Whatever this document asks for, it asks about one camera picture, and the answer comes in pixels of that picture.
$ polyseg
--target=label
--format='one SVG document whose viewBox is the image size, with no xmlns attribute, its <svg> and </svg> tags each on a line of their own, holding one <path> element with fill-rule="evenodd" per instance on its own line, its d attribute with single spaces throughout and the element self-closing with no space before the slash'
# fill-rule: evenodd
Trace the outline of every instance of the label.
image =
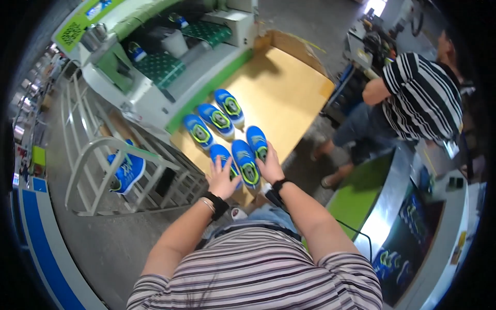
<svg viewBox="0 0 496 310">
<path fill-rule="evenodd" d="M 358 57 L 360 57 L 360 59 L 362 59 L 366 63 L 369 63 L 370 56 L 367 53 L 365 53 L 364 50 L 357 49 L 357 55 Z"/>
<path fill-rule="evenodd" d="M 125 0 L 92 0 L 85 3 L 55 35 L 55 44 L 70 53 L 79 43 L 86 27 L 98 23 L 103 16 Z"/>
</svg>

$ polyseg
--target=white machine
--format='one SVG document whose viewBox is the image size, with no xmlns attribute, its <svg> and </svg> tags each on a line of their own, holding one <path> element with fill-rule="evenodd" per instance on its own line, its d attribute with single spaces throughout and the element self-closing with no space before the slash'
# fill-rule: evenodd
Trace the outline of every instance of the white machine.
<svg viewBox="0 0 496 310">
<path fill-rule="evenodd" d="M 86 0 L 52 36 L 80 64 L 95 92 L 166 143 L 184 115 L 249 58 L 257 35 L 257 0 L 183 2 Z M 181 29 L 189 46 L 186 53 L 176 58 L 165 50 L 148 50 L 140 61 L 131 61 L 129 41 L 134 45 L 136 32 L 167 28 L 153 24 L 170 25 L 168 16 L 188 12 L 184 7 L 194 4 L 210 12 Z M 155 38 L 159 42 L 165 37 Z M 179 40 L 184 45 L 182 36 Z"/>
</svg>

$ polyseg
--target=silver bracelet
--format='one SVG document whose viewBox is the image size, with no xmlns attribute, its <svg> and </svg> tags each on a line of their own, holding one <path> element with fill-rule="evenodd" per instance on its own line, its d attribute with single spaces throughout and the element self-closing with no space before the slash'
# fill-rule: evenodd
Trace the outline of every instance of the silver bracelet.
<svg viewBox="0 0 496 310">
<path fill-rule="evenodd" d="M 206 200 L 199 199 L 199 201 L 202 201 L 204 204 L 206 204 L 210 208 L 210 210 L 212 210 L 212 213 L 215 213 L 215 208 L 212 205 L 210 205 Z"/>
</svg>

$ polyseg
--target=black wristband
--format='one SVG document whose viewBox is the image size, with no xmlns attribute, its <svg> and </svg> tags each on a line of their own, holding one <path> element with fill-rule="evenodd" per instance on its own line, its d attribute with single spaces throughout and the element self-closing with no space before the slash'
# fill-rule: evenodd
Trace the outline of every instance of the black wristband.
<svg viewBox="0 0 496 310">
<path fill-rule="evenodd" d="M 212 203 L 214 204 L 215 213 L 212 214 L 213 221 L 217 221 L 218 219 L 220 219 L 220 217 L 227 211 L 227 209 L 229 209 L 229 205 L 227 204 L 227 202 L 209 191 L 203 194 L 202 197 L 210 199 L 210 201 L 212 201 Z"/>
<path fill-rule="evenodd" d="M 279 181 L 276 181 L 274 182 L 274 184 L 272 185 L 272 189 L 277 193 L 279 194 L 279 191 L 282 189 L 282 184 L 286 183 L 286 182 L 290 182 L 290 180 L 284 178 L 282 180 L 279 180 Z"/>
</svg>

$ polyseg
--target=blue stripe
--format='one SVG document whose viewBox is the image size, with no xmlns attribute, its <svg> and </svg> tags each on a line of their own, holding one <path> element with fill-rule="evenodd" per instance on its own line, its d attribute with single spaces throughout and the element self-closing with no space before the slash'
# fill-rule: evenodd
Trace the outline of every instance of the blue stripe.
<svg viewBox="0 0 496 310">
<path fill-rule="evenodd" d="M 77 299 L 76 295 L 74 295 L 69 284 L 67 284 L 67 281 L 63 277 L 50 250 L 41 223 L 36 193 L 23 190 L 22 198 L 24 200 L 24 214 L 26 216 L 29 237 L 31 238 L 34 252 L 48 285 L 64 309 L 84 310 L 83 305 Z"/>
<path fill-rule="evenodd" d="M 44 179 L 33 178 L 33 189 L 36 191 L 47 192 L 47 183 Z"/>
</svg>

